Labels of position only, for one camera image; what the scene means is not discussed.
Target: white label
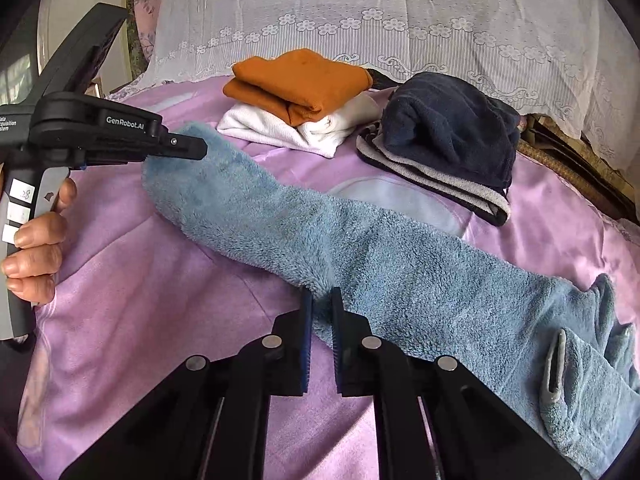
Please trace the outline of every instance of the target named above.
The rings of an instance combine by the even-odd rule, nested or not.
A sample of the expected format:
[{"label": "white label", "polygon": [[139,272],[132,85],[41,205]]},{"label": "white label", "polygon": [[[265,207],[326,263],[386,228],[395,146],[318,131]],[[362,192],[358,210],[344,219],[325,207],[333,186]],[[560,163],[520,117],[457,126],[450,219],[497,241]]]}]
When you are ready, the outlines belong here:
[{"label": "white label", "polygon": [[9,207],[6,210],[6,218],[18,224],[26,224],[29,221],[29,213],[28,207],[9,202]]},{"label": "white label", "polygon": [[36,189],[31,184],[27,184],[26,182],[14,178],[14,181],[11,183],[9,196],[30,204],[33,202],[33,195],[35,191]]},{"label": "white label", "polygon": [[2,229],[2,241],[8,244],[14,244],[14,236],[18,232],[18,228],[9,224],[4,225]]}]

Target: blue fuzzy fabric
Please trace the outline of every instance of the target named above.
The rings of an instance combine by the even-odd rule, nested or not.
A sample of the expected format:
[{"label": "blue fuzzy fabric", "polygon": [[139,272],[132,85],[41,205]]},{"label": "blue fuzzy fabric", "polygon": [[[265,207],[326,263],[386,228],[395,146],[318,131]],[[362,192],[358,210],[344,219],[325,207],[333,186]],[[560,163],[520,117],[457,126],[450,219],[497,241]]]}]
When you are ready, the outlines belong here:
[{"label": "blue fuzzy fabric", "polygon": [[[346,308],[366,316],[373,333],[419,358],[456,356],[585,476],[612,462],[640,416],[640,389],[632,337],[616,322],[606,275],[583,292],[402,214],[283,186],[207,126],[181,133],[203,137],[207,156],[149,157],[143,185],[187,237],[308,287],[319,305],[314,329],[326,342],[328,295],[340,286]],[[563,397],[568,408],[552,410],[540,404],[540,389],[562,329],[590,348],[580,366],[612,368],[616,381],[599,372],[585,384],[576,372]],[[567,362],[566,370],[576,368]],[[602,412],[603,403],[615,409]],[[576,438],[591,445],[564,445]]]}]

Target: bed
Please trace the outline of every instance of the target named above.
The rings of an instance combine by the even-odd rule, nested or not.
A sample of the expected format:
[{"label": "bed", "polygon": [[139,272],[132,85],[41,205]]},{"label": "bed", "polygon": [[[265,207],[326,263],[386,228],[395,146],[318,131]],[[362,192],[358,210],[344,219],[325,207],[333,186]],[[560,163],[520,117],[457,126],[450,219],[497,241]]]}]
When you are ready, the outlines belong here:
[{"label": "bed", "polygon": [[[175,8],[171,4],[174,1],[136,0],[136,21],[141,43],[151,59],[150,68],[111,98],[162,114],[164,124],[174,131],[187,120],[216,126],[234,104],[222,94],[230,65],[250,54],[274,55],[274,50],[260,50],[261,41],[279,33],[271,34],[275,29],[269,28],[269,23],[259,28],[249,24],[242,15],[244,9],[235,13],[234,23],[207,25],[211,30],[204,32],[199,22],[189,31],[180,31],[178,25],[184,20],[177,16],[184,9]],[[196,14],[211,9],[215,2],[188,1],[189,12]],[[628,34],[625,36],[615,13],[607,8],[606,1],[588,2],[602,18],[602,30],[612,27],[620,38],[622,48],[616,54],[617,61],[627,62],[625,56],[633,53],[632,40]],[[570,62],[565,49],[548,50],[553,46],[548,41],[542,44],[544,49],[540,46],[536,51],[536,57],[533,46],[525,50],[526,45],[498,41],[495,31],[478,32],[475,25],[467,26],[467,21],[461,20],[468,18],[461,12],[449,18],[456,22],[440,19],[416,24],[407,15],[392,17],[378,7],[364,7],[371,12],[351,16],[353,21],[343,15],[340,21],[335,18],[325,23],[303,19],[302,15],[293,17],[291,13],[285,18],[287,13],[279,10],[275,17],[278,25],[271,25],[292,26],[297,32],[298,24],[306,20],[300,33],[313,33],[314,41],[328,42],[335,59],[371,65],[400,81],[413,72],[444,70],[443,66],[448,73],[470,76],[473,67],[463,66],[462,62],[454,70],[456,60],[466,54],[460,57],[460,52],[446,47],[446,40],[458,35],[466,38],[466,47],[476,54],[493,49],[489,57],[473,54],[465,62],[473,58],[478,66],[495,70],[507,86],[519,84],[518,78],[523,78],[518,88],[524,90],[513,96],[497,89],[494,80],[476,80],[483,91],[505,98],[521,112],[546,112],[566,131],[571,132],[573,127],[578,132],[584,129],[591,131],[594,139],[598,138],[597,121],[605,121],[601,124],[606,124],[607,131],[612,124],[619,125],[612,116],[599,115],[606,115],[606,103],[615,103],[620,113],[617,117],[631,121],[628,117],[636,104],[629,95],[637,98],[638,89],[628,88],[635,84],[628,75],[638,70],[637,49],[636,65],[632,62],[627,76],[622,77],[620,69],[614,70],[608,62],[599,65],[600,56],[607,59],[605,44],[609,44],[600,42],[602,48],[596,48],[591,58],[583,53],[591,64],[581,67],[582,73],[593,78],[583,79],[584,86],[572,86],[577,83],[575,77],[567,75],[567,67],[577,66],[576,62]],[[139,18],[143,12],[146,22]],[[348,34],[353,38],[358,33],[358,20],[360,27],[378,26],[377,37],[394,35],[396,52],[402,52],[406,59],[396,56],[395,61],[387,63],[393,57],[391,52],[382,55],[372,49],[366,55],[345,50],[340,41],[346,41]],[[312,21],[317,23],[309,29]],[[249,28],[238,28],[238,23]],[[223,35],[227,27],[235,30]],[[234,40],[236,33],[239,39]],[[543,36],[542,32],[537,33],[540,38]],[[258,34],[258,41],[249,40],[255,38],[251,34]],[[476,41],[476,34],[480,41],[484,38],[483,44]],[[220,47],[223,38],[228,43],[227,51],[213,61],[211,53]],[[494,46],[487,43],[490,38],[494,38]],[[322,44],[314,45],[322,50]],[[300,45],[278,44],[281,50],[296,46]],[[422,61],[418,60],[425,58],[419,55],[422,51],[418,47],[431,49],[433,66],[420,66]],[[514,59],[516,50],[519,60]],[[559,51],[564,53],[564,60],[559,59]],[[501,52],[510,55],[502,56]],[[537,67],[543,66],[543,55],[546,75],[541,75],[542,68]],[[210,61],[203,61],[206,56]],[[513,63],[520,62],[537,69],[537,75],[514,69]],[[613,89],[605,91],[602,78],[598,83],[596,73],[607,70],[610,72],[606,81],[624,80],[628,89],[624,99],[619,100],[614,94],[622,92],[619,85],[607,83]],[[536,98],[525,86],[532,80],[541,83]],[[569,117],[566,107],[563,112],[548,99],[562,92],[567,99],[575,98],[572,106],[580,110],[578,114]],[[380,105],[388,95],[389,91],[372,94]],[[284,184],[398,210],[518,267],[560,276],[583,290],[606,272],[616,286],[619,321],[636,322],[640,316],[640,228],[603,215],[570,184],[526,156],[518,154],[514,165],[511,219],[496,228],[446,198],[365,164],[356,155],[353,137],[338,148],[331,160],[288,148],[239,140],[234,143]],[[247,341],[268,332],[275,316],[297,307],[296,291],[283,280],[201,248],[165,221],[142,189],[139,165],[90,169],[74,178],[79,198],[67,213],[70,238],[65,245],[56,298],[38,313],[40,338],[23,398],[18,434],[20,448],[44,480],[57,478],[185,357],[199,353],[216,360],[235,354]],[[638,341],[636,349],[640,350]],[[636,367],[640,365],[638,355],[636,351]],[[333,381],[326,380],[332,376],[331,350],[314,338],[310,393],[303,399],[272,400],[266,479],[378,477],[372,402],[341,398],[335,393]]]}]

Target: silver screw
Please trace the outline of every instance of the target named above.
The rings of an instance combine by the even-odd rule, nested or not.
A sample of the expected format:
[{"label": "silver screw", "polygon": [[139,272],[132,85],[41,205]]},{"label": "silver screw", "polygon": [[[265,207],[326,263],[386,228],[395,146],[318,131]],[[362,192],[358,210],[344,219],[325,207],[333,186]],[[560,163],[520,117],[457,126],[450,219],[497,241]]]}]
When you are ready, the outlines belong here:
[{"label": "silver screw", "polygon": [[458,361],[448,355],[442,356],[438,359],[438,366],[447,372],[452,372],[458,367]]},{"label": "silver screw", "polygon": [[206,364],[206,360],[201,355],[192,355],[187,359],[184,365],[187,367],[187,370],[197,372],[198,370],[202,370]]},{"label": "silver screw", "polygon": [[382,346],[382,341],[380,341],[379,337],[369,335],[362,340],[362,346],[364,346],[364,348],[368,348],[369,350],[377,350]]},{"label": "silver screw", "polygon": [[262,339],[262,346],[265,348],[277,348],[282,344],[282,338],[277,335],[268,335]]}]

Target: orange garment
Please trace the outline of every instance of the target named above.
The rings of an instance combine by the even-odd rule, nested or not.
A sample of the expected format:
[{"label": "orange garment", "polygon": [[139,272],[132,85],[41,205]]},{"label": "orange garment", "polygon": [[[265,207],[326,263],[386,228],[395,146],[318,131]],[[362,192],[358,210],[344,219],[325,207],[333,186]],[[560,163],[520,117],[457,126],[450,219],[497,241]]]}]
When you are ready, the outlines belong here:
[{"label": "orange garment", "polygon": [[325,59],[308,48],[273,60],[250,57],[233,71],[236,77],[222,89],[227,97],[262,108],[294,128],[335,112],[373,83],[362,67]]}]

